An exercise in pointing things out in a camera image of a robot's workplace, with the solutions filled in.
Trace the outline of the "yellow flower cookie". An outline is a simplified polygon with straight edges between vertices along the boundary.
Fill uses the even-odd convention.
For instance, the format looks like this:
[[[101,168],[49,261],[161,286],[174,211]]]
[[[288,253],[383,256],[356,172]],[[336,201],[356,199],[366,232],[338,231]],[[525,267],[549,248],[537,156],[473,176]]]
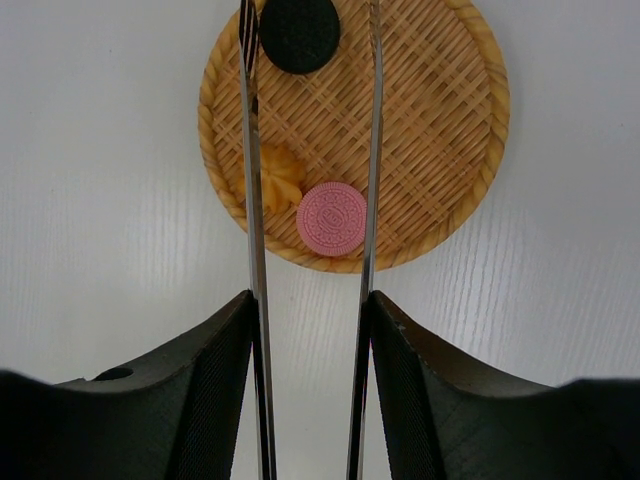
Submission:
[[[284,144],[262,144],[260,155],[263,207],[281,214],[291,205],[297,206],[303,197],[304,163]]]

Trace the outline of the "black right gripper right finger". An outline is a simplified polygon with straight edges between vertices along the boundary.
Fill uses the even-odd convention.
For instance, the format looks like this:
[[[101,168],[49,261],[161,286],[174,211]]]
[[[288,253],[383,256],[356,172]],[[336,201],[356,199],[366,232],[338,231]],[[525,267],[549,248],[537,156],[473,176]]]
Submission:
[[[395,479],[635,479],[639,383],[550,387],[500,371],[371,296],[375,375]]]

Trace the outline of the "pink round sandwich cookie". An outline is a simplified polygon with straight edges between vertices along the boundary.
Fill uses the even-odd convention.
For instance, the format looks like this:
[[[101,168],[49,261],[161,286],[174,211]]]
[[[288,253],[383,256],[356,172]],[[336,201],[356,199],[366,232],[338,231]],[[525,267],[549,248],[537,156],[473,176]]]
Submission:
[[[326,257],[352,253],[365,237],[367,203],[354,187],[342,182],[325,182],[302,198],[296,226],[303,243]]]

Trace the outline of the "steel tongs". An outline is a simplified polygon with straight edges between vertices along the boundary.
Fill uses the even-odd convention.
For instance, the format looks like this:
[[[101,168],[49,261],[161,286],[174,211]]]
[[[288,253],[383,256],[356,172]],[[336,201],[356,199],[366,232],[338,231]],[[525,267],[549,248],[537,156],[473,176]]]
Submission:
[[[381,40],[380,3],[378,1],[370,1],[368,6],[370,43],[375,74],[364,251],[360,282],[360,308],[346,470],[346,477],[348,479],[361,479],[363,477],[365,419],[372,325],[368,303],[369,297],[373,292],[376,266],[379,179],[383,139],[384,62]],[[259,475],[263,479],[275,479],[277,477],[277,465],[258,126],[259,101],[257,96],[257,68],[259,57],[259,21],[257,17],[257,6],[254,1],[242,1],[240,3],[238,45],[240,94],[242,101],[246,219],[251,273],[250,291],[257,306],[257,319],[254,324],[253,358],[259,433]]]

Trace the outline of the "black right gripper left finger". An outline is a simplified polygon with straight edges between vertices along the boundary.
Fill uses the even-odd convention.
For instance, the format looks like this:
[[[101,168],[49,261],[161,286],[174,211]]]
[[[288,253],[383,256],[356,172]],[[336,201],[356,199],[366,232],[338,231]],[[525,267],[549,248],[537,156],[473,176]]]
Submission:
[[[4,479],[227,479],[251,351],[251,295],[87,380],[1,373]]]

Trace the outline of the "black round cookie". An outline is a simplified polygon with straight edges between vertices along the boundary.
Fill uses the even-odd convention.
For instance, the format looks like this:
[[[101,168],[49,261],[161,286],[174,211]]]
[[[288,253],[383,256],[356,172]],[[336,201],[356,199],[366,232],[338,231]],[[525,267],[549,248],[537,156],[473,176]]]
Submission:
[[[267,58],[289,74],[306,75],[323,68],[339,46],[340,19],[329,0],[269,0],[259,22]]]

